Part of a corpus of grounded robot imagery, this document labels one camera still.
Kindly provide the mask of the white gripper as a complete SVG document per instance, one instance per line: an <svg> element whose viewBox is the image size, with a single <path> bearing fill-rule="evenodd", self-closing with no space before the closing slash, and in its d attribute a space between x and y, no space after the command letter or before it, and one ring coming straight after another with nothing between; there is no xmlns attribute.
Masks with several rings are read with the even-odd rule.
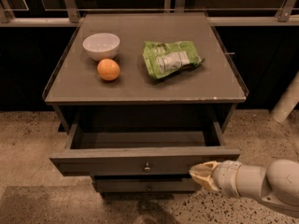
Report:
<svg viewBox="0 0 299 224"><path fill-rule="evenodd" d="M196 183L205 189L219 190L224 196L238 198L236 175L240 166L239 161L224 161L221 163L208 161L192 166L189 174Z"/></svg>

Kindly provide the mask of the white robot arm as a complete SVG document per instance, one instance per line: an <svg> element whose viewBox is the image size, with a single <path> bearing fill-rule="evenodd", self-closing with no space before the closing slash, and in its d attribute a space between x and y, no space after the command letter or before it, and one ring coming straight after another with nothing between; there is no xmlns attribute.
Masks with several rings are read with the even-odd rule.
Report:
<svg viewBox="0 0 299 224"><path fill-rule="evenodd" d="M299 163L273 161L267 168L239 161L208 161L189 174L205 189L231 198L251 198L274 211L299 218Z"/></svg>

